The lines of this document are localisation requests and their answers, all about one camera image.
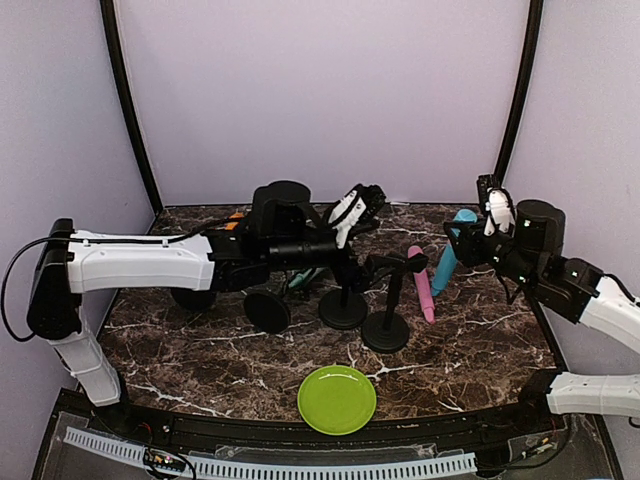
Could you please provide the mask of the blue toy microphone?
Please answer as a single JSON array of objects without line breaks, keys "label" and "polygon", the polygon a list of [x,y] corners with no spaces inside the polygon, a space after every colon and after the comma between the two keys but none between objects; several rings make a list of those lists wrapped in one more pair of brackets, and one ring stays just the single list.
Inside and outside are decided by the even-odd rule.
[{"label": "blue toy microphone", "polygon": [[[454,222],[474,223],[477,221],[477,214],[469,209],[459,210],[454,219]],[[450,243],[447,243],[438,263],[435,271],[435,275],[431,282],[431,295],[437,297],[447,287],[452,274],[458,263],[455,257],[454,251]]]}]

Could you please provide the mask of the pink toy microphone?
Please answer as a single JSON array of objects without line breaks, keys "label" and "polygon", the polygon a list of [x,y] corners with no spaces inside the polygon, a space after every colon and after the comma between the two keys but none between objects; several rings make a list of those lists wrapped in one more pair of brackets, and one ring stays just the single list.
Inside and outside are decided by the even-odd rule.
[{"label": "pink toy microphone", "polygon": [[421,311],[425,320],[433,325],[435,324],[435,305],[431,295],[431,285],[427,270],[423,268],[420,272],[414,273],[413,277]]}]

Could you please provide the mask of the black stand of pink microphone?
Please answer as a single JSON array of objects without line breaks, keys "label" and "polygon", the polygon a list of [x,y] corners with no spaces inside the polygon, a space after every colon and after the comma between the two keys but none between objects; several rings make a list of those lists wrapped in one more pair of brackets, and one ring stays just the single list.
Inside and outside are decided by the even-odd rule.
[{"label": "black stand of pink microphone", "polygon": [[340,280],[340,289],[332,290],[321,298],[318,314],[326,326],[353,330],[364,323],[369,307],[363,294],[355,290],[358,280],[357,273],[345,274]]}]

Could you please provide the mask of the teal toy microphone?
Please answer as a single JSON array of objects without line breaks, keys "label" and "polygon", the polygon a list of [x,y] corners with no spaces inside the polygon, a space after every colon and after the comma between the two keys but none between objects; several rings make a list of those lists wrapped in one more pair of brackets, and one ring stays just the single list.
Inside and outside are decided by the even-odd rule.
[{"label": "teal toy microphone", "polygon": [[325,271],[325,268],[322,268],[322,267],[316,267],[316,268],[310,268],[307,270],[298,271],[289,280],[287,289],[288,290],[302,289],[324,271]]}]

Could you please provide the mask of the black stand of blue microphone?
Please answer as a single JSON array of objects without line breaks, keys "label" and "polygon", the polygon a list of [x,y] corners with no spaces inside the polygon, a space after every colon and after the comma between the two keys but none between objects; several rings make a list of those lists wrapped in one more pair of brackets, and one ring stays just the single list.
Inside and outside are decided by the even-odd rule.
[{"label": "black stand of blue microphone", "polygon": [[373,255],[368,258],[373,271],[391,267],[394,272],[389,276],[386,307],[369,315],[361,325],[361,339],[370,350],[381,354],[393,354],[402,350],[408,343],[410,328],[404,317],[395,312],[399,304],[404,276],[418,273],[426,268],[428,258],[422,253],[412,257],[393,255]]}]

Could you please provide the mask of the black stand of teal microphone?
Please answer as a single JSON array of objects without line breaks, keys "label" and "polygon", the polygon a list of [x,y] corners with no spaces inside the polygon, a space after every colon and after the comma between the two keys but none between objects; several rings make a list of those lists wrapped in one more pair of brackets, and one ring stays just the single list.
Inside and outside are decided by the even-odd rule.
[{"label": "black stand of teal microphone", "polygon": [[278,291],[252,289],[243,300],[246,318],[258,330],[275,335],[284,332],[291,324],[291,310],[285,298],[289,288]]}]

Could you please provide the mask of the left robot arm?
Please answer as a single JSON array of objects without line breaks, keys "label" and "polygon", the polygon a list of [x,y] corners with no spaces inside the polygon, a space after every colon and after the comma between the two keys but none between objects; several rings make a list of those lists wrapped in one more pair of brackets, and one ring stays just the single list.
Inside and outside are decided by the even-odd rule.
[{"label": "left robot arm", "polygon": [[217,219],[186,234],[127,236],[78,230],[69,218],[54,222],[37,241],[26,314],[32,337],[57,352],[101,417],[120,436],[141,427],[140,412],[109,364],[81,307],[85,293],[120,288],[168,288],[174,300],[203,310],[223,292],[266,283],[275,272],[327,268],[351,293],[375,277],[360,264],[351,240],[375,230],[386,197],[376,185],[354,186],[325,213],[303,184],[281,180],[256,189],[250,211]]}]

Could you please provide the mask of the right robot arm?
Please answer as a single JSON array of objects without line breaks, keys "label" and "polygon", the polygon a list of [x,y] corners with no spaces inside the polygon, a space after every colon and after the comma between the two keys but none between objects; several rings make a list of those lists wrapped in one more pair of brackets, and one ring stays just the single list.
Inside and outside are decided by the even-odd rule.
[{"label": "right robot arm", "polygon": [[[639,299],[615,275],[562,254],[564,212],[548,202],[520,201],[507,229],[490,223],[444,223],[455,257],[464,266],[487,264],[516,291],[573,324],[600,331],[639,349]],[[510,413],[521,434],[534,432],[552,414],[639,415],[638,375],[535,372]]]}]

